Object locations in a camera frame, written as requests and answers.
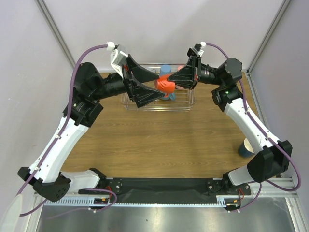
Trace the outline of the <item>red ceramic mug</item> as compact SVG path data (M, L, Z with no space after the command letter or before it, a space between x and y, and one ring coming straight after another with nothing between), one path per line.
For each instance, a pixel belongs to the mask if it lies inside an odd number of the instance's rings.
M154 86L157 90L160 90L165 93L167 97L170 93L173 93L175 90L175 83L168 80L169 74L160 76L159 79L154 81Z

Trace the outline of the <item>light blue plastic cup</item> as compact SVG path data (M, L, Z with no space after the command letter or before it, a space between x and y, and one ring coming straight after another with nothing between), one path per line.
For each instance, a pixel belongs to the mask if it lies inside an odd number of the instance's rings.
M160 76L171 74L172 73L171 69L172 69L172 67L170 65L167 65L167 64L161 65Z

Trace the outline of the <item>blue patterned cup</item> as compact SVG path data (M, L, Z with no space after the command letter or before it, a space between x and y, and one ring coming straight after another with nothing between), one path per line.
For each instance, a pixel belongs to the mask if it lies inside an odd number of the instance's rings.
M176 94L173 92L173 93L167 93L164 97L161 97L160 98L161 100L163 101L174 101L176 99Z

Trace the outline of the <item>dark blue paper cup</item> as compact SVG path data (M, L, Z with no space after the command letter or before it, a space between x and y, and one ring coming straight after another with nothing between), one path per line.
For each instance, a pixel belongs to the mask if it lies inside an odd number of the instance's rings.
M247 138L239 146L238 154L243 158L250 158L254 155L254 150Z

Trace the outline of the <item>pink plastic cup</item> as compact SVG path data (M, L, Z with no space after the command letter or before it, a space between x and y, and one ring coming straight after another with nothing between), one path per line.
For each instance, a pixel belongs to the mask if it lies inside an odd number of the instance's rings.
M182 65L182 66L179 66L178 68L177 68L177 72L178 73L183 73L183 72L185 72L185 65Z

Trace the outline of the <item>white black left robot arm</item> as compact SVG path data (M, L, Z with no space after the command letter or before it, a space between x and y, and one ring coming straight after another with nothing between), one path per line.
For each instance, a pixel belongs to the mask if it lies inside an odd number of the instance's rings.
M94 64L79 65L73 84L73 95L63 111L54 137L38 159L29 167L21 167L18 175L35 192L51 202L57 202L68 192L99 194L108 185L107 177L98 169L84 172L63 172L61 168L79 139L93 125L103 110L100 100L127 93L137 107L164 96L164 93L145 85L159 79L128 56L120 64L120 72L103 78Z

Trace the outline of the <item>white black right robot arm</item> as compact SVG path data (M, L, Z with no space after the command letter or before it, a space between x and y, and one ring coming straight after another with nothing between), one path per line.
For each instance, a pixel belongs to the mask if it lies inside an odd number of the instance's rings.
M262 183L285 172L290 163L292 145L271 133L259 118L250 112L237 82L242 78L242 63L228 58L218 68L204 65L198 56L190 56L187 64L168 77L186 89L197 83L217 85L212 93L214 103L239 127L249 141L255 156L243 167L224 174L223 191L234 194L240 185L255 181Z

